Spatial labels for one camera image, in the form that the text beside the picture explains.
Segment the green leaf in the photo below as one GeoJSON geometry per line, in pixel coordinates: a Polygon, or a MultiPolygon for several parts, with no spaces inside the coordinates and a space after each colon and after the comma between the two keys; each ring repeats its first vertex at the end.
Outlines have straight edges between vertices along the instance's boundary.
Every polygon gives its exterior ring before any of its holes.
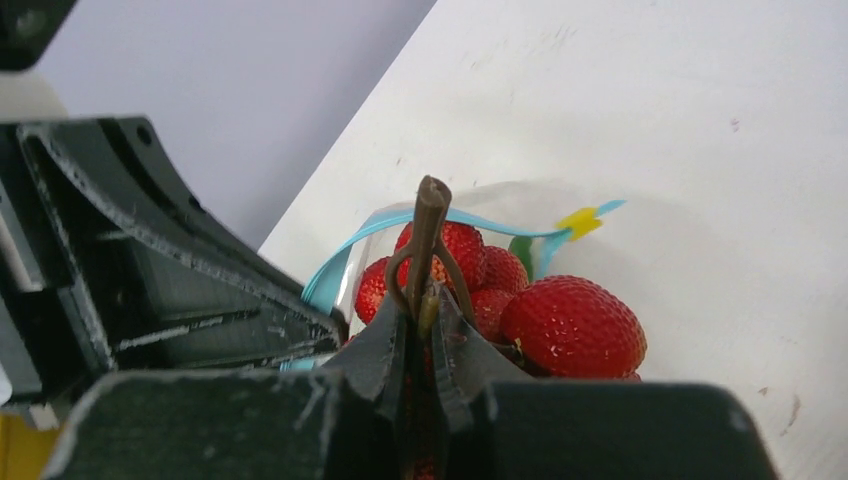
{"type": "Polygon", "coordinates": [[[533,239],[530,237],[515,237],[509,242],[509,251],[521,260],[530,280],[533,280],[533,254],[530,251],[532,245],[533,239]]]}

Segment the light blue ribbon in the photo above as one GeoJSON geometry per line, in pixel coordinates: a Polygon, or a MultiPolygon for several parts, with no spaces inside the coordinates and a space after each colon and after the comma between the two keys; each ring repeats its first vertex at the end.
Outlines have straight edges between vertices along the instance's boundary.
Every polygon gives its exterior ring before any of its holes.
{"type": "MultiPolygon", "coordinates": [[[[613,200],[611,202],[607,202],[597,208],[595,217],[607,214],[623,204],[624,200],[613,200]]],[[[411,222],[413,213],[413,208],[403,208],[378,212],[371,215],[368,220],[362,224],[359,231],[350,237],[350,239],[348,239],[348,241],[346,241],[341,248],[339,248],[336,253],[330,257],[329,260],[324,262],[317,272],[315,272],[315,275],[312,276],[312,279],[306,284],[306,287],[304,287],[301,299],[325,314],[332,312],[336,303],[336,298],[339,294],[339,288],[342,284],[342,278],[344,278],[345,266],[347,265],[350,257],[350,251],[353,244],[379,231],[411,222]]],[[[453,208],[448,210],[447,220],[464,223],[483,230],[489,230],[505,235],[541,239],[542,245],[539,249],[539,259],[537,268],[535,269],[535,278],[532,280],[538,280],[547,274],[548,267],[550,266],[551,261],[553,261],[557,250],[568,242],[573,233],[570,228],[547,232],[531,232],[492,222],[485,218],[478,217],[477,215],[472,215],[453,208]]]]}

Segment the tabletop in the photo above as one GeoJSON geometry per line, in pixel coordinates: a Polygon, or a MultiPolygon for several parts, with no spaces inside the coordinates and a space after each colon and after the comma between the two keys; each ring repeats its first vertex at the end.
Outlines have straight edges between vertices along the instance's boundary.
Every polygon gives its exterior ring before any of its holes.
{"type": "Polygon", "coordinates": [[[731,386],[786,478],[836,478],[846,22],[837,0],[439,0],[260,253],[306,281],[425,174],[626,198],[593,233],[616,263],[575,268],[639,313],[656,378],[731,386]]]}

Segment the gray wall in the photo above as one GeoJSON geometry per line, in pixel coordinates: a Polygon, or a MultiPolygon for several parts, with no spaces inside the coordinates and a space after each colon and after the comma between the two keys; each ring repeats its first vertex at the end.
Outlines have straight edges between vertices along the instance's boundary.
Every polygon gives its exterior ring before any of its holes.
{"type": "Polygon", "coordinates": [[[435,0],[80,0],[39,69],[71,115],[148,115],[258,247],[435,0]]]}

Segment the yellow clip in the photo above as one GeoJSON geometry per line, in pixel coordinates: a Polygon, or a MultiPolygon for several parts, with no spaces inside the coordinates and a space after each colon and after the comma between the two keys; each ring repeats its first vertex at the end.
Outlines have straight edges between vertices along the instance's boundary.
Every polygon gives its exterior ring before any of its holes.
{"type": "Polygon", "coordinates": [[[595,213],[597,211],[598,209],[595,207],[581,208],[557,222],[555,228],[560,230],[570,228],[574,233],[568,241],[573,242],[578,240],[604,224],[595,218],[595,213]]]}

